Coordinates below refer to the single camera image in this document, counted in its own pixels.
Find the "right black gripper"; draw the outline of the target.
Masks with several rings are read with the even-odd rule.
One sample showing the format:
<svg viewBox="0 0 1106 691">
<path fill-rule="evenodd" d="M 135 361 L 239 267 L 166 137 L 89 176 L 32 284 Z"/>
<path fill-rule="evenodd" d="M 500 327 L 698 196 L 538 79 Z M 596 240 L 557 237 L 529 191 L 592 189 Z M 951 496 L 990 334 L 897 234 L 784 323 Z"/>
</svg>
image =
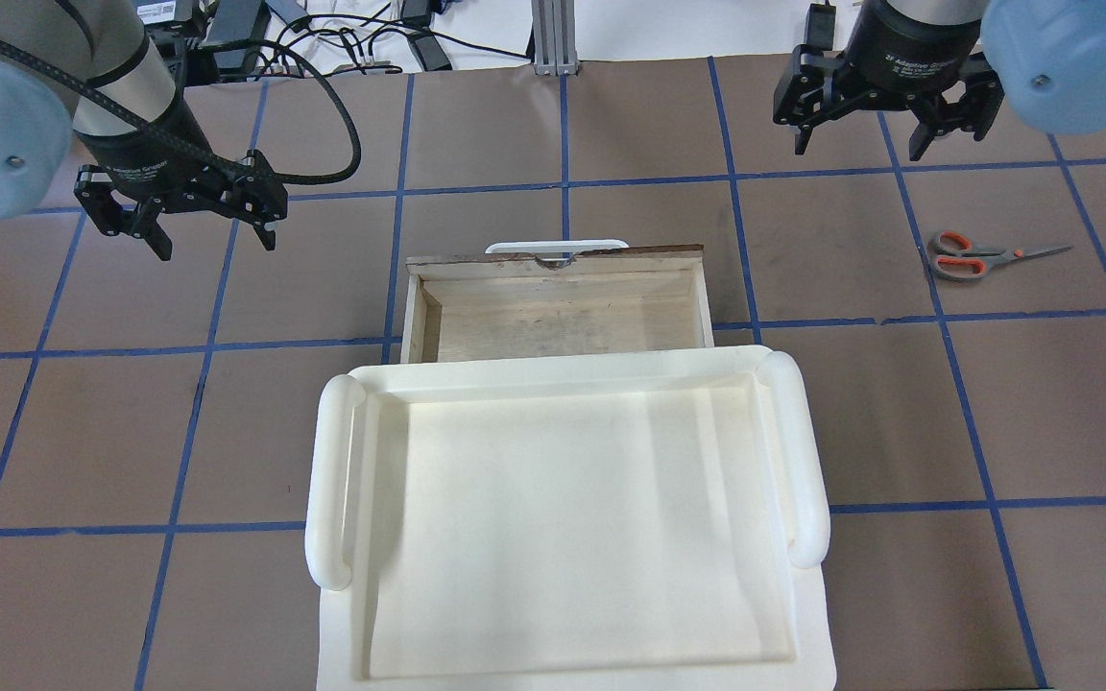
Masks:
<svg viewBox="0 0 1106 691">
<path fill-rule="evenodd" d="M 939 137 L 969 132 L 982 142 L 1004 90 L 977 51 L 987 1 L 863 1 L 852 33 L 834 48 L 837 8 L 812 1 L 803 42 L 791 52 L 773 96 L 772 121 L 806 153 L 816 128 L 858 109 L 910 112 L 918 121 L 909 161 Z"/>
</svg>

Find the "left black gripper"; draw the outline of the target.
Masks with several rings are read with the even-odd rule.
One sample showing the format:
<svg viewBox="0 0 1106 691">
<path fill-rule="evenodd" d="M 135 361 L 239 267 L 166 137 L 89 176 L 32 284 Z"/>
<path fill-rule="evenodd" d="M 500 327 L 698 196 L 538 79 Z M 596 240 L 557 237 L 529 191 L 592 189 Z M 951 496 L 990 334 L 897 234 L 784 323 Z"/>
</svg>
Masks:
<svg viewBox="0 0 1106 691">
<path fill-rule="evenodd" d="M 204 160 L 211 146 L 182 100 L 173 102 L 155 126 L 196 150 L 175 149 L 145 130 L 79 134 L 95 163 L 80 167 L 73 192 L 101 235 L 140 240 L 159 261 L 171 261 L 173 240 L 159 214 L 211 211 L 250 224 L 260 245 L 273 252 L 276 226 L 288 218 L 288 191 L 264 154 Z"/>
</svg>

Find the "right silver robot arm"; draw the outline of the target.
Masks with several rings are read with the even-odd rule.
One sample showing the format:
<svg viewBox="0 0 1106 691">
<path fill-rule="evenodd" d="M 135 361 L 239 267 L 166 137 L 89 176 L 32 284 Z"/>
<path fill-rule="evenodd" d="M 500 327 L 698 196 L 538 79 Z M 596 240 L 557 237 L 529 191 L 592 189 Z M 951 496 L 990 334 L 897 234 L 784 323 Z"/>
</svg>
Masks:
<svg viewBox="0 0 1106 691">
<path fill-rule="evenodd" d="M 774 88 L 796 155 L 855 112 L 912 114 L 912 161 L 954 132 L 987 139 L 1004 105 L 1033 130 L 1106 130 L 1106 1 L 864 1 L 844 48 L 834 31 L 835 7 L 810 4 Z"/>
</svg>

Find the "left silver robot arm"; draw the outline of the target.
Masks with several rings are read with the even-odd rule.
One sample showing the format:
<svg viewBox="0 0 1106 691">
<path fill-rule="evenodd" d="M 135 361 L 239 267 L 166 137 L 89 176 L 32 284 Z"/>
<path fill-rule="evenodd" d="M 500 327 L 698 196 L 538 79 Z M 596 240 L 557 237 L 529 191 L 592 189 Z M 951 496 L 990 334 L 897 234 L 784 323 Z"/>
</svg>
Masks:
<svg viewBox="0 0 1106 691">
<path fill-rule="evenodd" d="M 91 163 L 73 193 L 102 235 L 168 261 L 161 214 L 209 211 L 273 250 L 284 187 L 260 151 L 210 160 L 184 80 L 129 1 L 0 1 L 0 220 L 34 210 L 80 142 Z"/>
</svg>

